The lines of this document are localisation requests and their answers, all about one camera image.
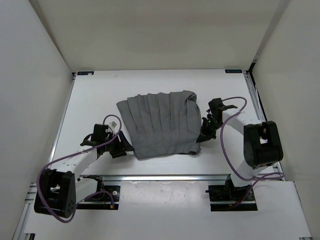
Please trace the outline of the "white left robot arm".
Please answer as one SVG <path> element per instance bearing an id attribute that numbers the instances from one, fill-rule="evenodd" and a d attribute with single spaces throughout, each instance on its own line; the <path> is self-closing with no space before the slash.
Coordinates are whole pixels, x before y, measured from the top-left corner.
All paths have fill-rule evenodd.
<path id="1" fill-rule="evenodd" d="M 87 135 L 76 153 L 54 160 L 40 170 L 34 211 L 66 224 L 74 218 L 78 205 L 85 201 L 109 201 L 108 208 L 114 210 L 113 193 L 105 189 L 103 178 L 83 173 L 105 153 L 115 159 L 134 150 L 121 130 L 117 133 L 106 130 L 100 136 Z"/>

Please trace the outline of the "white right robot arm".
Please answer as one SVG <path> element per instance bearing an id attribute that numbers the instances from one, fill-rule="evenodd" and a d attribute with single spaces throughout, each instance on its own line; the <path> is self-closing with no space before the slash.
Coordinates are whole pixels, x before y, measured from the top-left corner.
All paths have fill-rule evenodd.
<path id="1" fill-rule="evenodd" d="M 269 174 L 259 177 L 258 175 L 266 168 L 280 162 L 283 157 L 283 148 L 278 132 L 277 124 L 273 121 L 261 121 L 252 118 L 244 112 L 247 99 L 241 96 L 226 99 L 214 98 L 208 103 L 207 116 L 202 119 L 198 143 L 207 142 L 219 138 L 222 153 L 227 164 L 232 170 L 229 176 L 230 184 L 225 186 L 224 193 L 230 200 L 238 199 L 243 188 L 258 180 L 278 180 L 282 176 Z M 231 163 L 224 143 L 224 129 L 232 127 L 243 136 L 244 160 L 237 168 Z"/>

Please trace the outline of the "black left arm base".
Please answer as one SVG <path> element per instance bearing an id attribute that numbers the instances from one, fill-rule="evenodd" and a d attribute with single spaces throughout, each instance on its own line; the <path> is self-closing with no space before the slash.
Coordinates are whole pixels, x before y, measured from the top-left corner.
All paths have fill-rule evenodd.
<path id="1" fill-rule="evenodd" d="M 107 185 L 101 176 L 87 175 L 75 182 L 78 210 L 118 210 L 120 185 Z"/>

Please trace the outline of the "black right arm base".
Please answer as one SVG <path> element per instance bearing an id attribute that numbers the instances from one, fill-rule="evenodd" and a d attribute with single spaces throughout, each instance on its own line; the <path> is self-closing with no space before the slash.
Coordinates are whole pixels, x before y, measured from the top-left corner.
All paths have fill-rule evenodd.
<path id="1" fill-rule="evenodd" d="M 211 212 L 254 212 L 258 211 L 251 184 L 235 187 L 230 175 L 224 184 L 211 184 L 205 191 L 209 195 Z"/>

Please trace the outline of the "grey pleated skirt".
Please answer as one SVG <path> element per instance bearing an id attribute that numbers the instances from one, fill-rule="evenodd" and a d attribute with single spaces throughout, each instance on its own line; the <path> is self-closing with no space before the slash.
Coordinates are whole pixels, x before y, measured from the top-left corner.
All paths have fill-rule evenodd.
<path id="1" fill-rule="evenodd" d="M 116 106 L 138 160 L 200 152 L 201 111 L 193 91 L 138 94 Z"/>

